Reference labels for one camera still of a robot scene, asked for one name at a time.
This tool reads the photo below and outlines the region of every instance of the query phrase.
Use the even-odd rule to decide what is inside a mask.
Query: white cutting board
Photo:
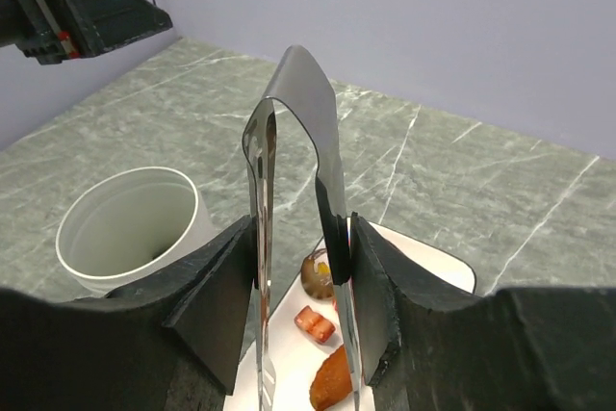
[[[472,293],[475,274],[461,260],[449,254],[408,238],[400,233],[371,223],[383,238],[393,243],[409,259],[431,271],[458,288]],[[321,240],[317,248],[324,247]],[[306,305],[321,313],[336,325],[336,332],[327,343],[319,346],[311,342],[297,326],[295,315]],[[299,275],[280,301],[269,319],[269,356],[276,368],[276,392],[273,411],[314,411],[310,404],[309,390],[322,362],[342,344],[338,314],[331,301],[319,302],[309,297],[301,287]],[[224,411],[258,411],[256,347],[248,350],[236,378],[235,393],[227,397]],[[372,389],[362,389],[362,411],[374,411]],[[344,401],[329,408],[330,411],[354,411],[352,394]]]

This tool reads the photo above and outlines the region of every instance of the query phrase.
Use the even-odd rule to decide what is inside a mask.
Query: white wall
[[[165,0],[156,1],[166,7]],[[24,58],[15,46],[0,49],[0,149],[175,40],[175,31],[168,31],[108,55],[49,66]]]
[[[616,0],[167,0],[181,35],[616,158]]]

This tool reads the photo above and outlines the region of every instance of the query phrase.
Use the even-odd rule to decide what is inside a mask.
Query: red component
[[[295,325],[320,344],[327,342],[336,330],[336,326],[330,320],[308,305],[295,316]]]

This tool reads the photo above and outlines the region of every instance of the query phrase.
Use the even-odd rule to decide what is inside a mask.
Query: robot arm
[[[171,27],[147,0],[0,0],[0,47],[40,64],[96,57]]]

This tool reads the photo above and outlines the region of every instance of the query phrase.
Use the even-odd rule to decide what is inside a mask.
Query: marble table
[[[128,168],[186,172],[219,229],[247,214],[240,137],[274,68],[182,39],[0,153],[0,285],[51,300],[85,295],[56,261],[59,222],[84,190]],[[615,163],[334,87],[349,211],[467,261],[481,295],[616,285]],[[278,113],[273,303],[320,237],[313,149]]]

